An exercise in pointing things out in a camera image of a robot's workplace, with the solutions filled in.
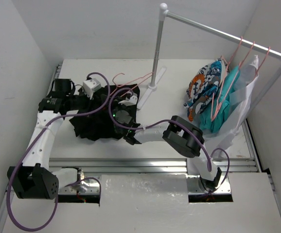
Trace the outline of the black shirt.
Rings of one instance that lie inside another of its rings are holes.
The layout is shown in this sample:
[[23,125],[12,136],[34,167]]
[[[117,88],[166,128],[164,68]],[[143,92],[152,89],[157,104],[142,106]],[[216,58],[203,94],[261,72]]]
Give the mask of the black shirt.
[[[91,100],[90,106],[80,109],[78,113],[91,112],[100,107],[107,97],[107,87],[102,87],[96,91]],[[111,112],[115,118],[115,101],[122,101],[120,95],[117,95],[111,105]],[[75,135],[80,138],[86,138],[91,141],[99,139],[116,139],[119,140],[127,134],[127,130],[117,127],[110,119],[108,113],[108,106],[106,105],[102,110],[89,115],[89,116],[76,116],[70,119],[70,123],[74,128]],[[121,122],[122,125],[127,127],[137,127],[138,123],[129,121],[128,123]]]

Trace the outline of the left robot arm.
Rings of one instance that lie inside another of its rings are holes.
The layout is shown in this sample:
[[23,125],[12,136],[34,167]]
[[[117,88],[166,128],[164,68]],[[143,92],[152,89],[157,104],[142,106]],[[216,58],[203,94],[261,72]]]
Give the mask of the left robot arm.
[[15,175],[12,188],[20,199],[52,200],[58,191],[79,178],[79,169],[64,167],[50,172],[49,160],[55,136],[68,111],[79,110],[88,103],[84,95],[76,95],[70,79],[55,79],[51,90],[38,105],[37,122],[28,146],[28,153],[19,169],[8,169],[7,176]]

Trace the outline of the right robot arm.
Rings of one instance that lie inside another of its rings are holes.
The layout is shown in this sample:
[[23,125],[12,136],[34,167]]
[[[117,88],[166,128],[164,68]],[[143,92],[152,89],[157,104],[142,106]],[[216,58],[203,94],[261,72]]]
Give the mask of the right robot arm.
[[149,126],[124,121],[118,110],[112,110],[108,105],[110,119],[114,125],[122,129],[124,140],[130,145],[140,145],[147,142],[164,141],[177,153],[187,158],[199,172],[200,182],[213,191],[217,188],[222,171],[218,168],[204,146],[203,132],[179,116],[161,120]]

